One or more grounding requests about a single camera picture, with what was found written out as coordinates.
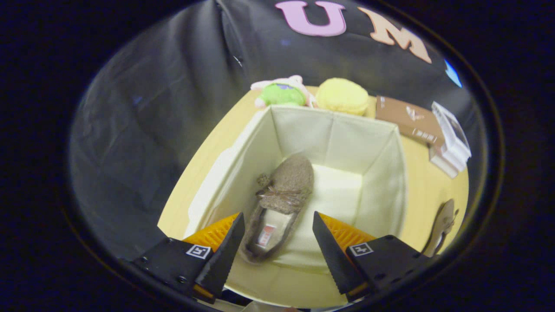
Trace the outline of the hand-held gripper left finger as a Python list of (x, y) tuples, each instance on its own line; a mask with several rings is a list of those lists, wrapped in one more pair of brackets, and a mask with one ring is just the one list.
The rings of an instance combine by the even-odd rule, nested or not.
[(186, 239), (167, 237), (131, 264), (180, 294), (212, 304), (222, 294), (244, 233), (239, 212)]

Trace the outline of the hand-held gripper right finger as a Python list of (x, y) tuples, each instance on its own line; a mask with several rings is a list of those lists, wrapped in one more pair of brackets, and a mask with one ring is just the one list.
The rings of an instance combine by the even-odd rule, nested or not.
[(376, 238), (321, 212), (314, 213), (312, 230), (339, 293), (349, 302), (398, 288), (432, 260), (394, 235)]

